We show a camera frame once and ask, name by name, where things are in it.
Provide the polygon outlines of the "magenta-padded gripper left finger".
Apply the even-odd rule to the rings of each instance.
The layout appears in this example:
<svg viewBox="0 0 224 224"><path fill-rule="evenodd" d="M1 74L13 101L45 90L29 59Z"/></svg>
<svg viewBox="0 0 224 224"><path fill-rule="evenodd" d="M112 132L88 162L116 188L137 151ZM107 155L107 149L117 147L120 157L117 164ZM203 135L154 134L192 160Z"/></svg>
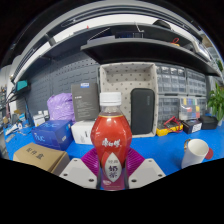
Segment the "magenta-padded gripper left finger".
<svg viewBox="0 0 224 224"><path fill-rule="evenodd" d="M91 149L81 158L73 158L60 177L84 188L99 189L101 170L96 149Z"/></svg>

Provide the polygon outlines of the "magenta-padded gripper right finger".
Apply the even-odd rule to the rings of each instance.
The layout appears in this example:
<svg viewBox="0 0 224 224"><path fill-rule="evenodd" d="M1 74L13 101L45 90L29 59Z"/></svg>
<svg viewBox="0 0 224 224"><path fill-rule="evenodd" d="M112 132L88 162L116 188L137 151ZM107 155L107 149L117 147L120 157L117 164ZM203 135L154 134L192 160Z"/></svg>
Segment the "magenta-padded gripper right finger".
<svg viewBox="0 0 224 224"><path fill-rule="evenodd" d="M165 173L152 159L145 159L136 150L130 149L125 163L125 186L128 189L144 187L165 177Z"/></svg>

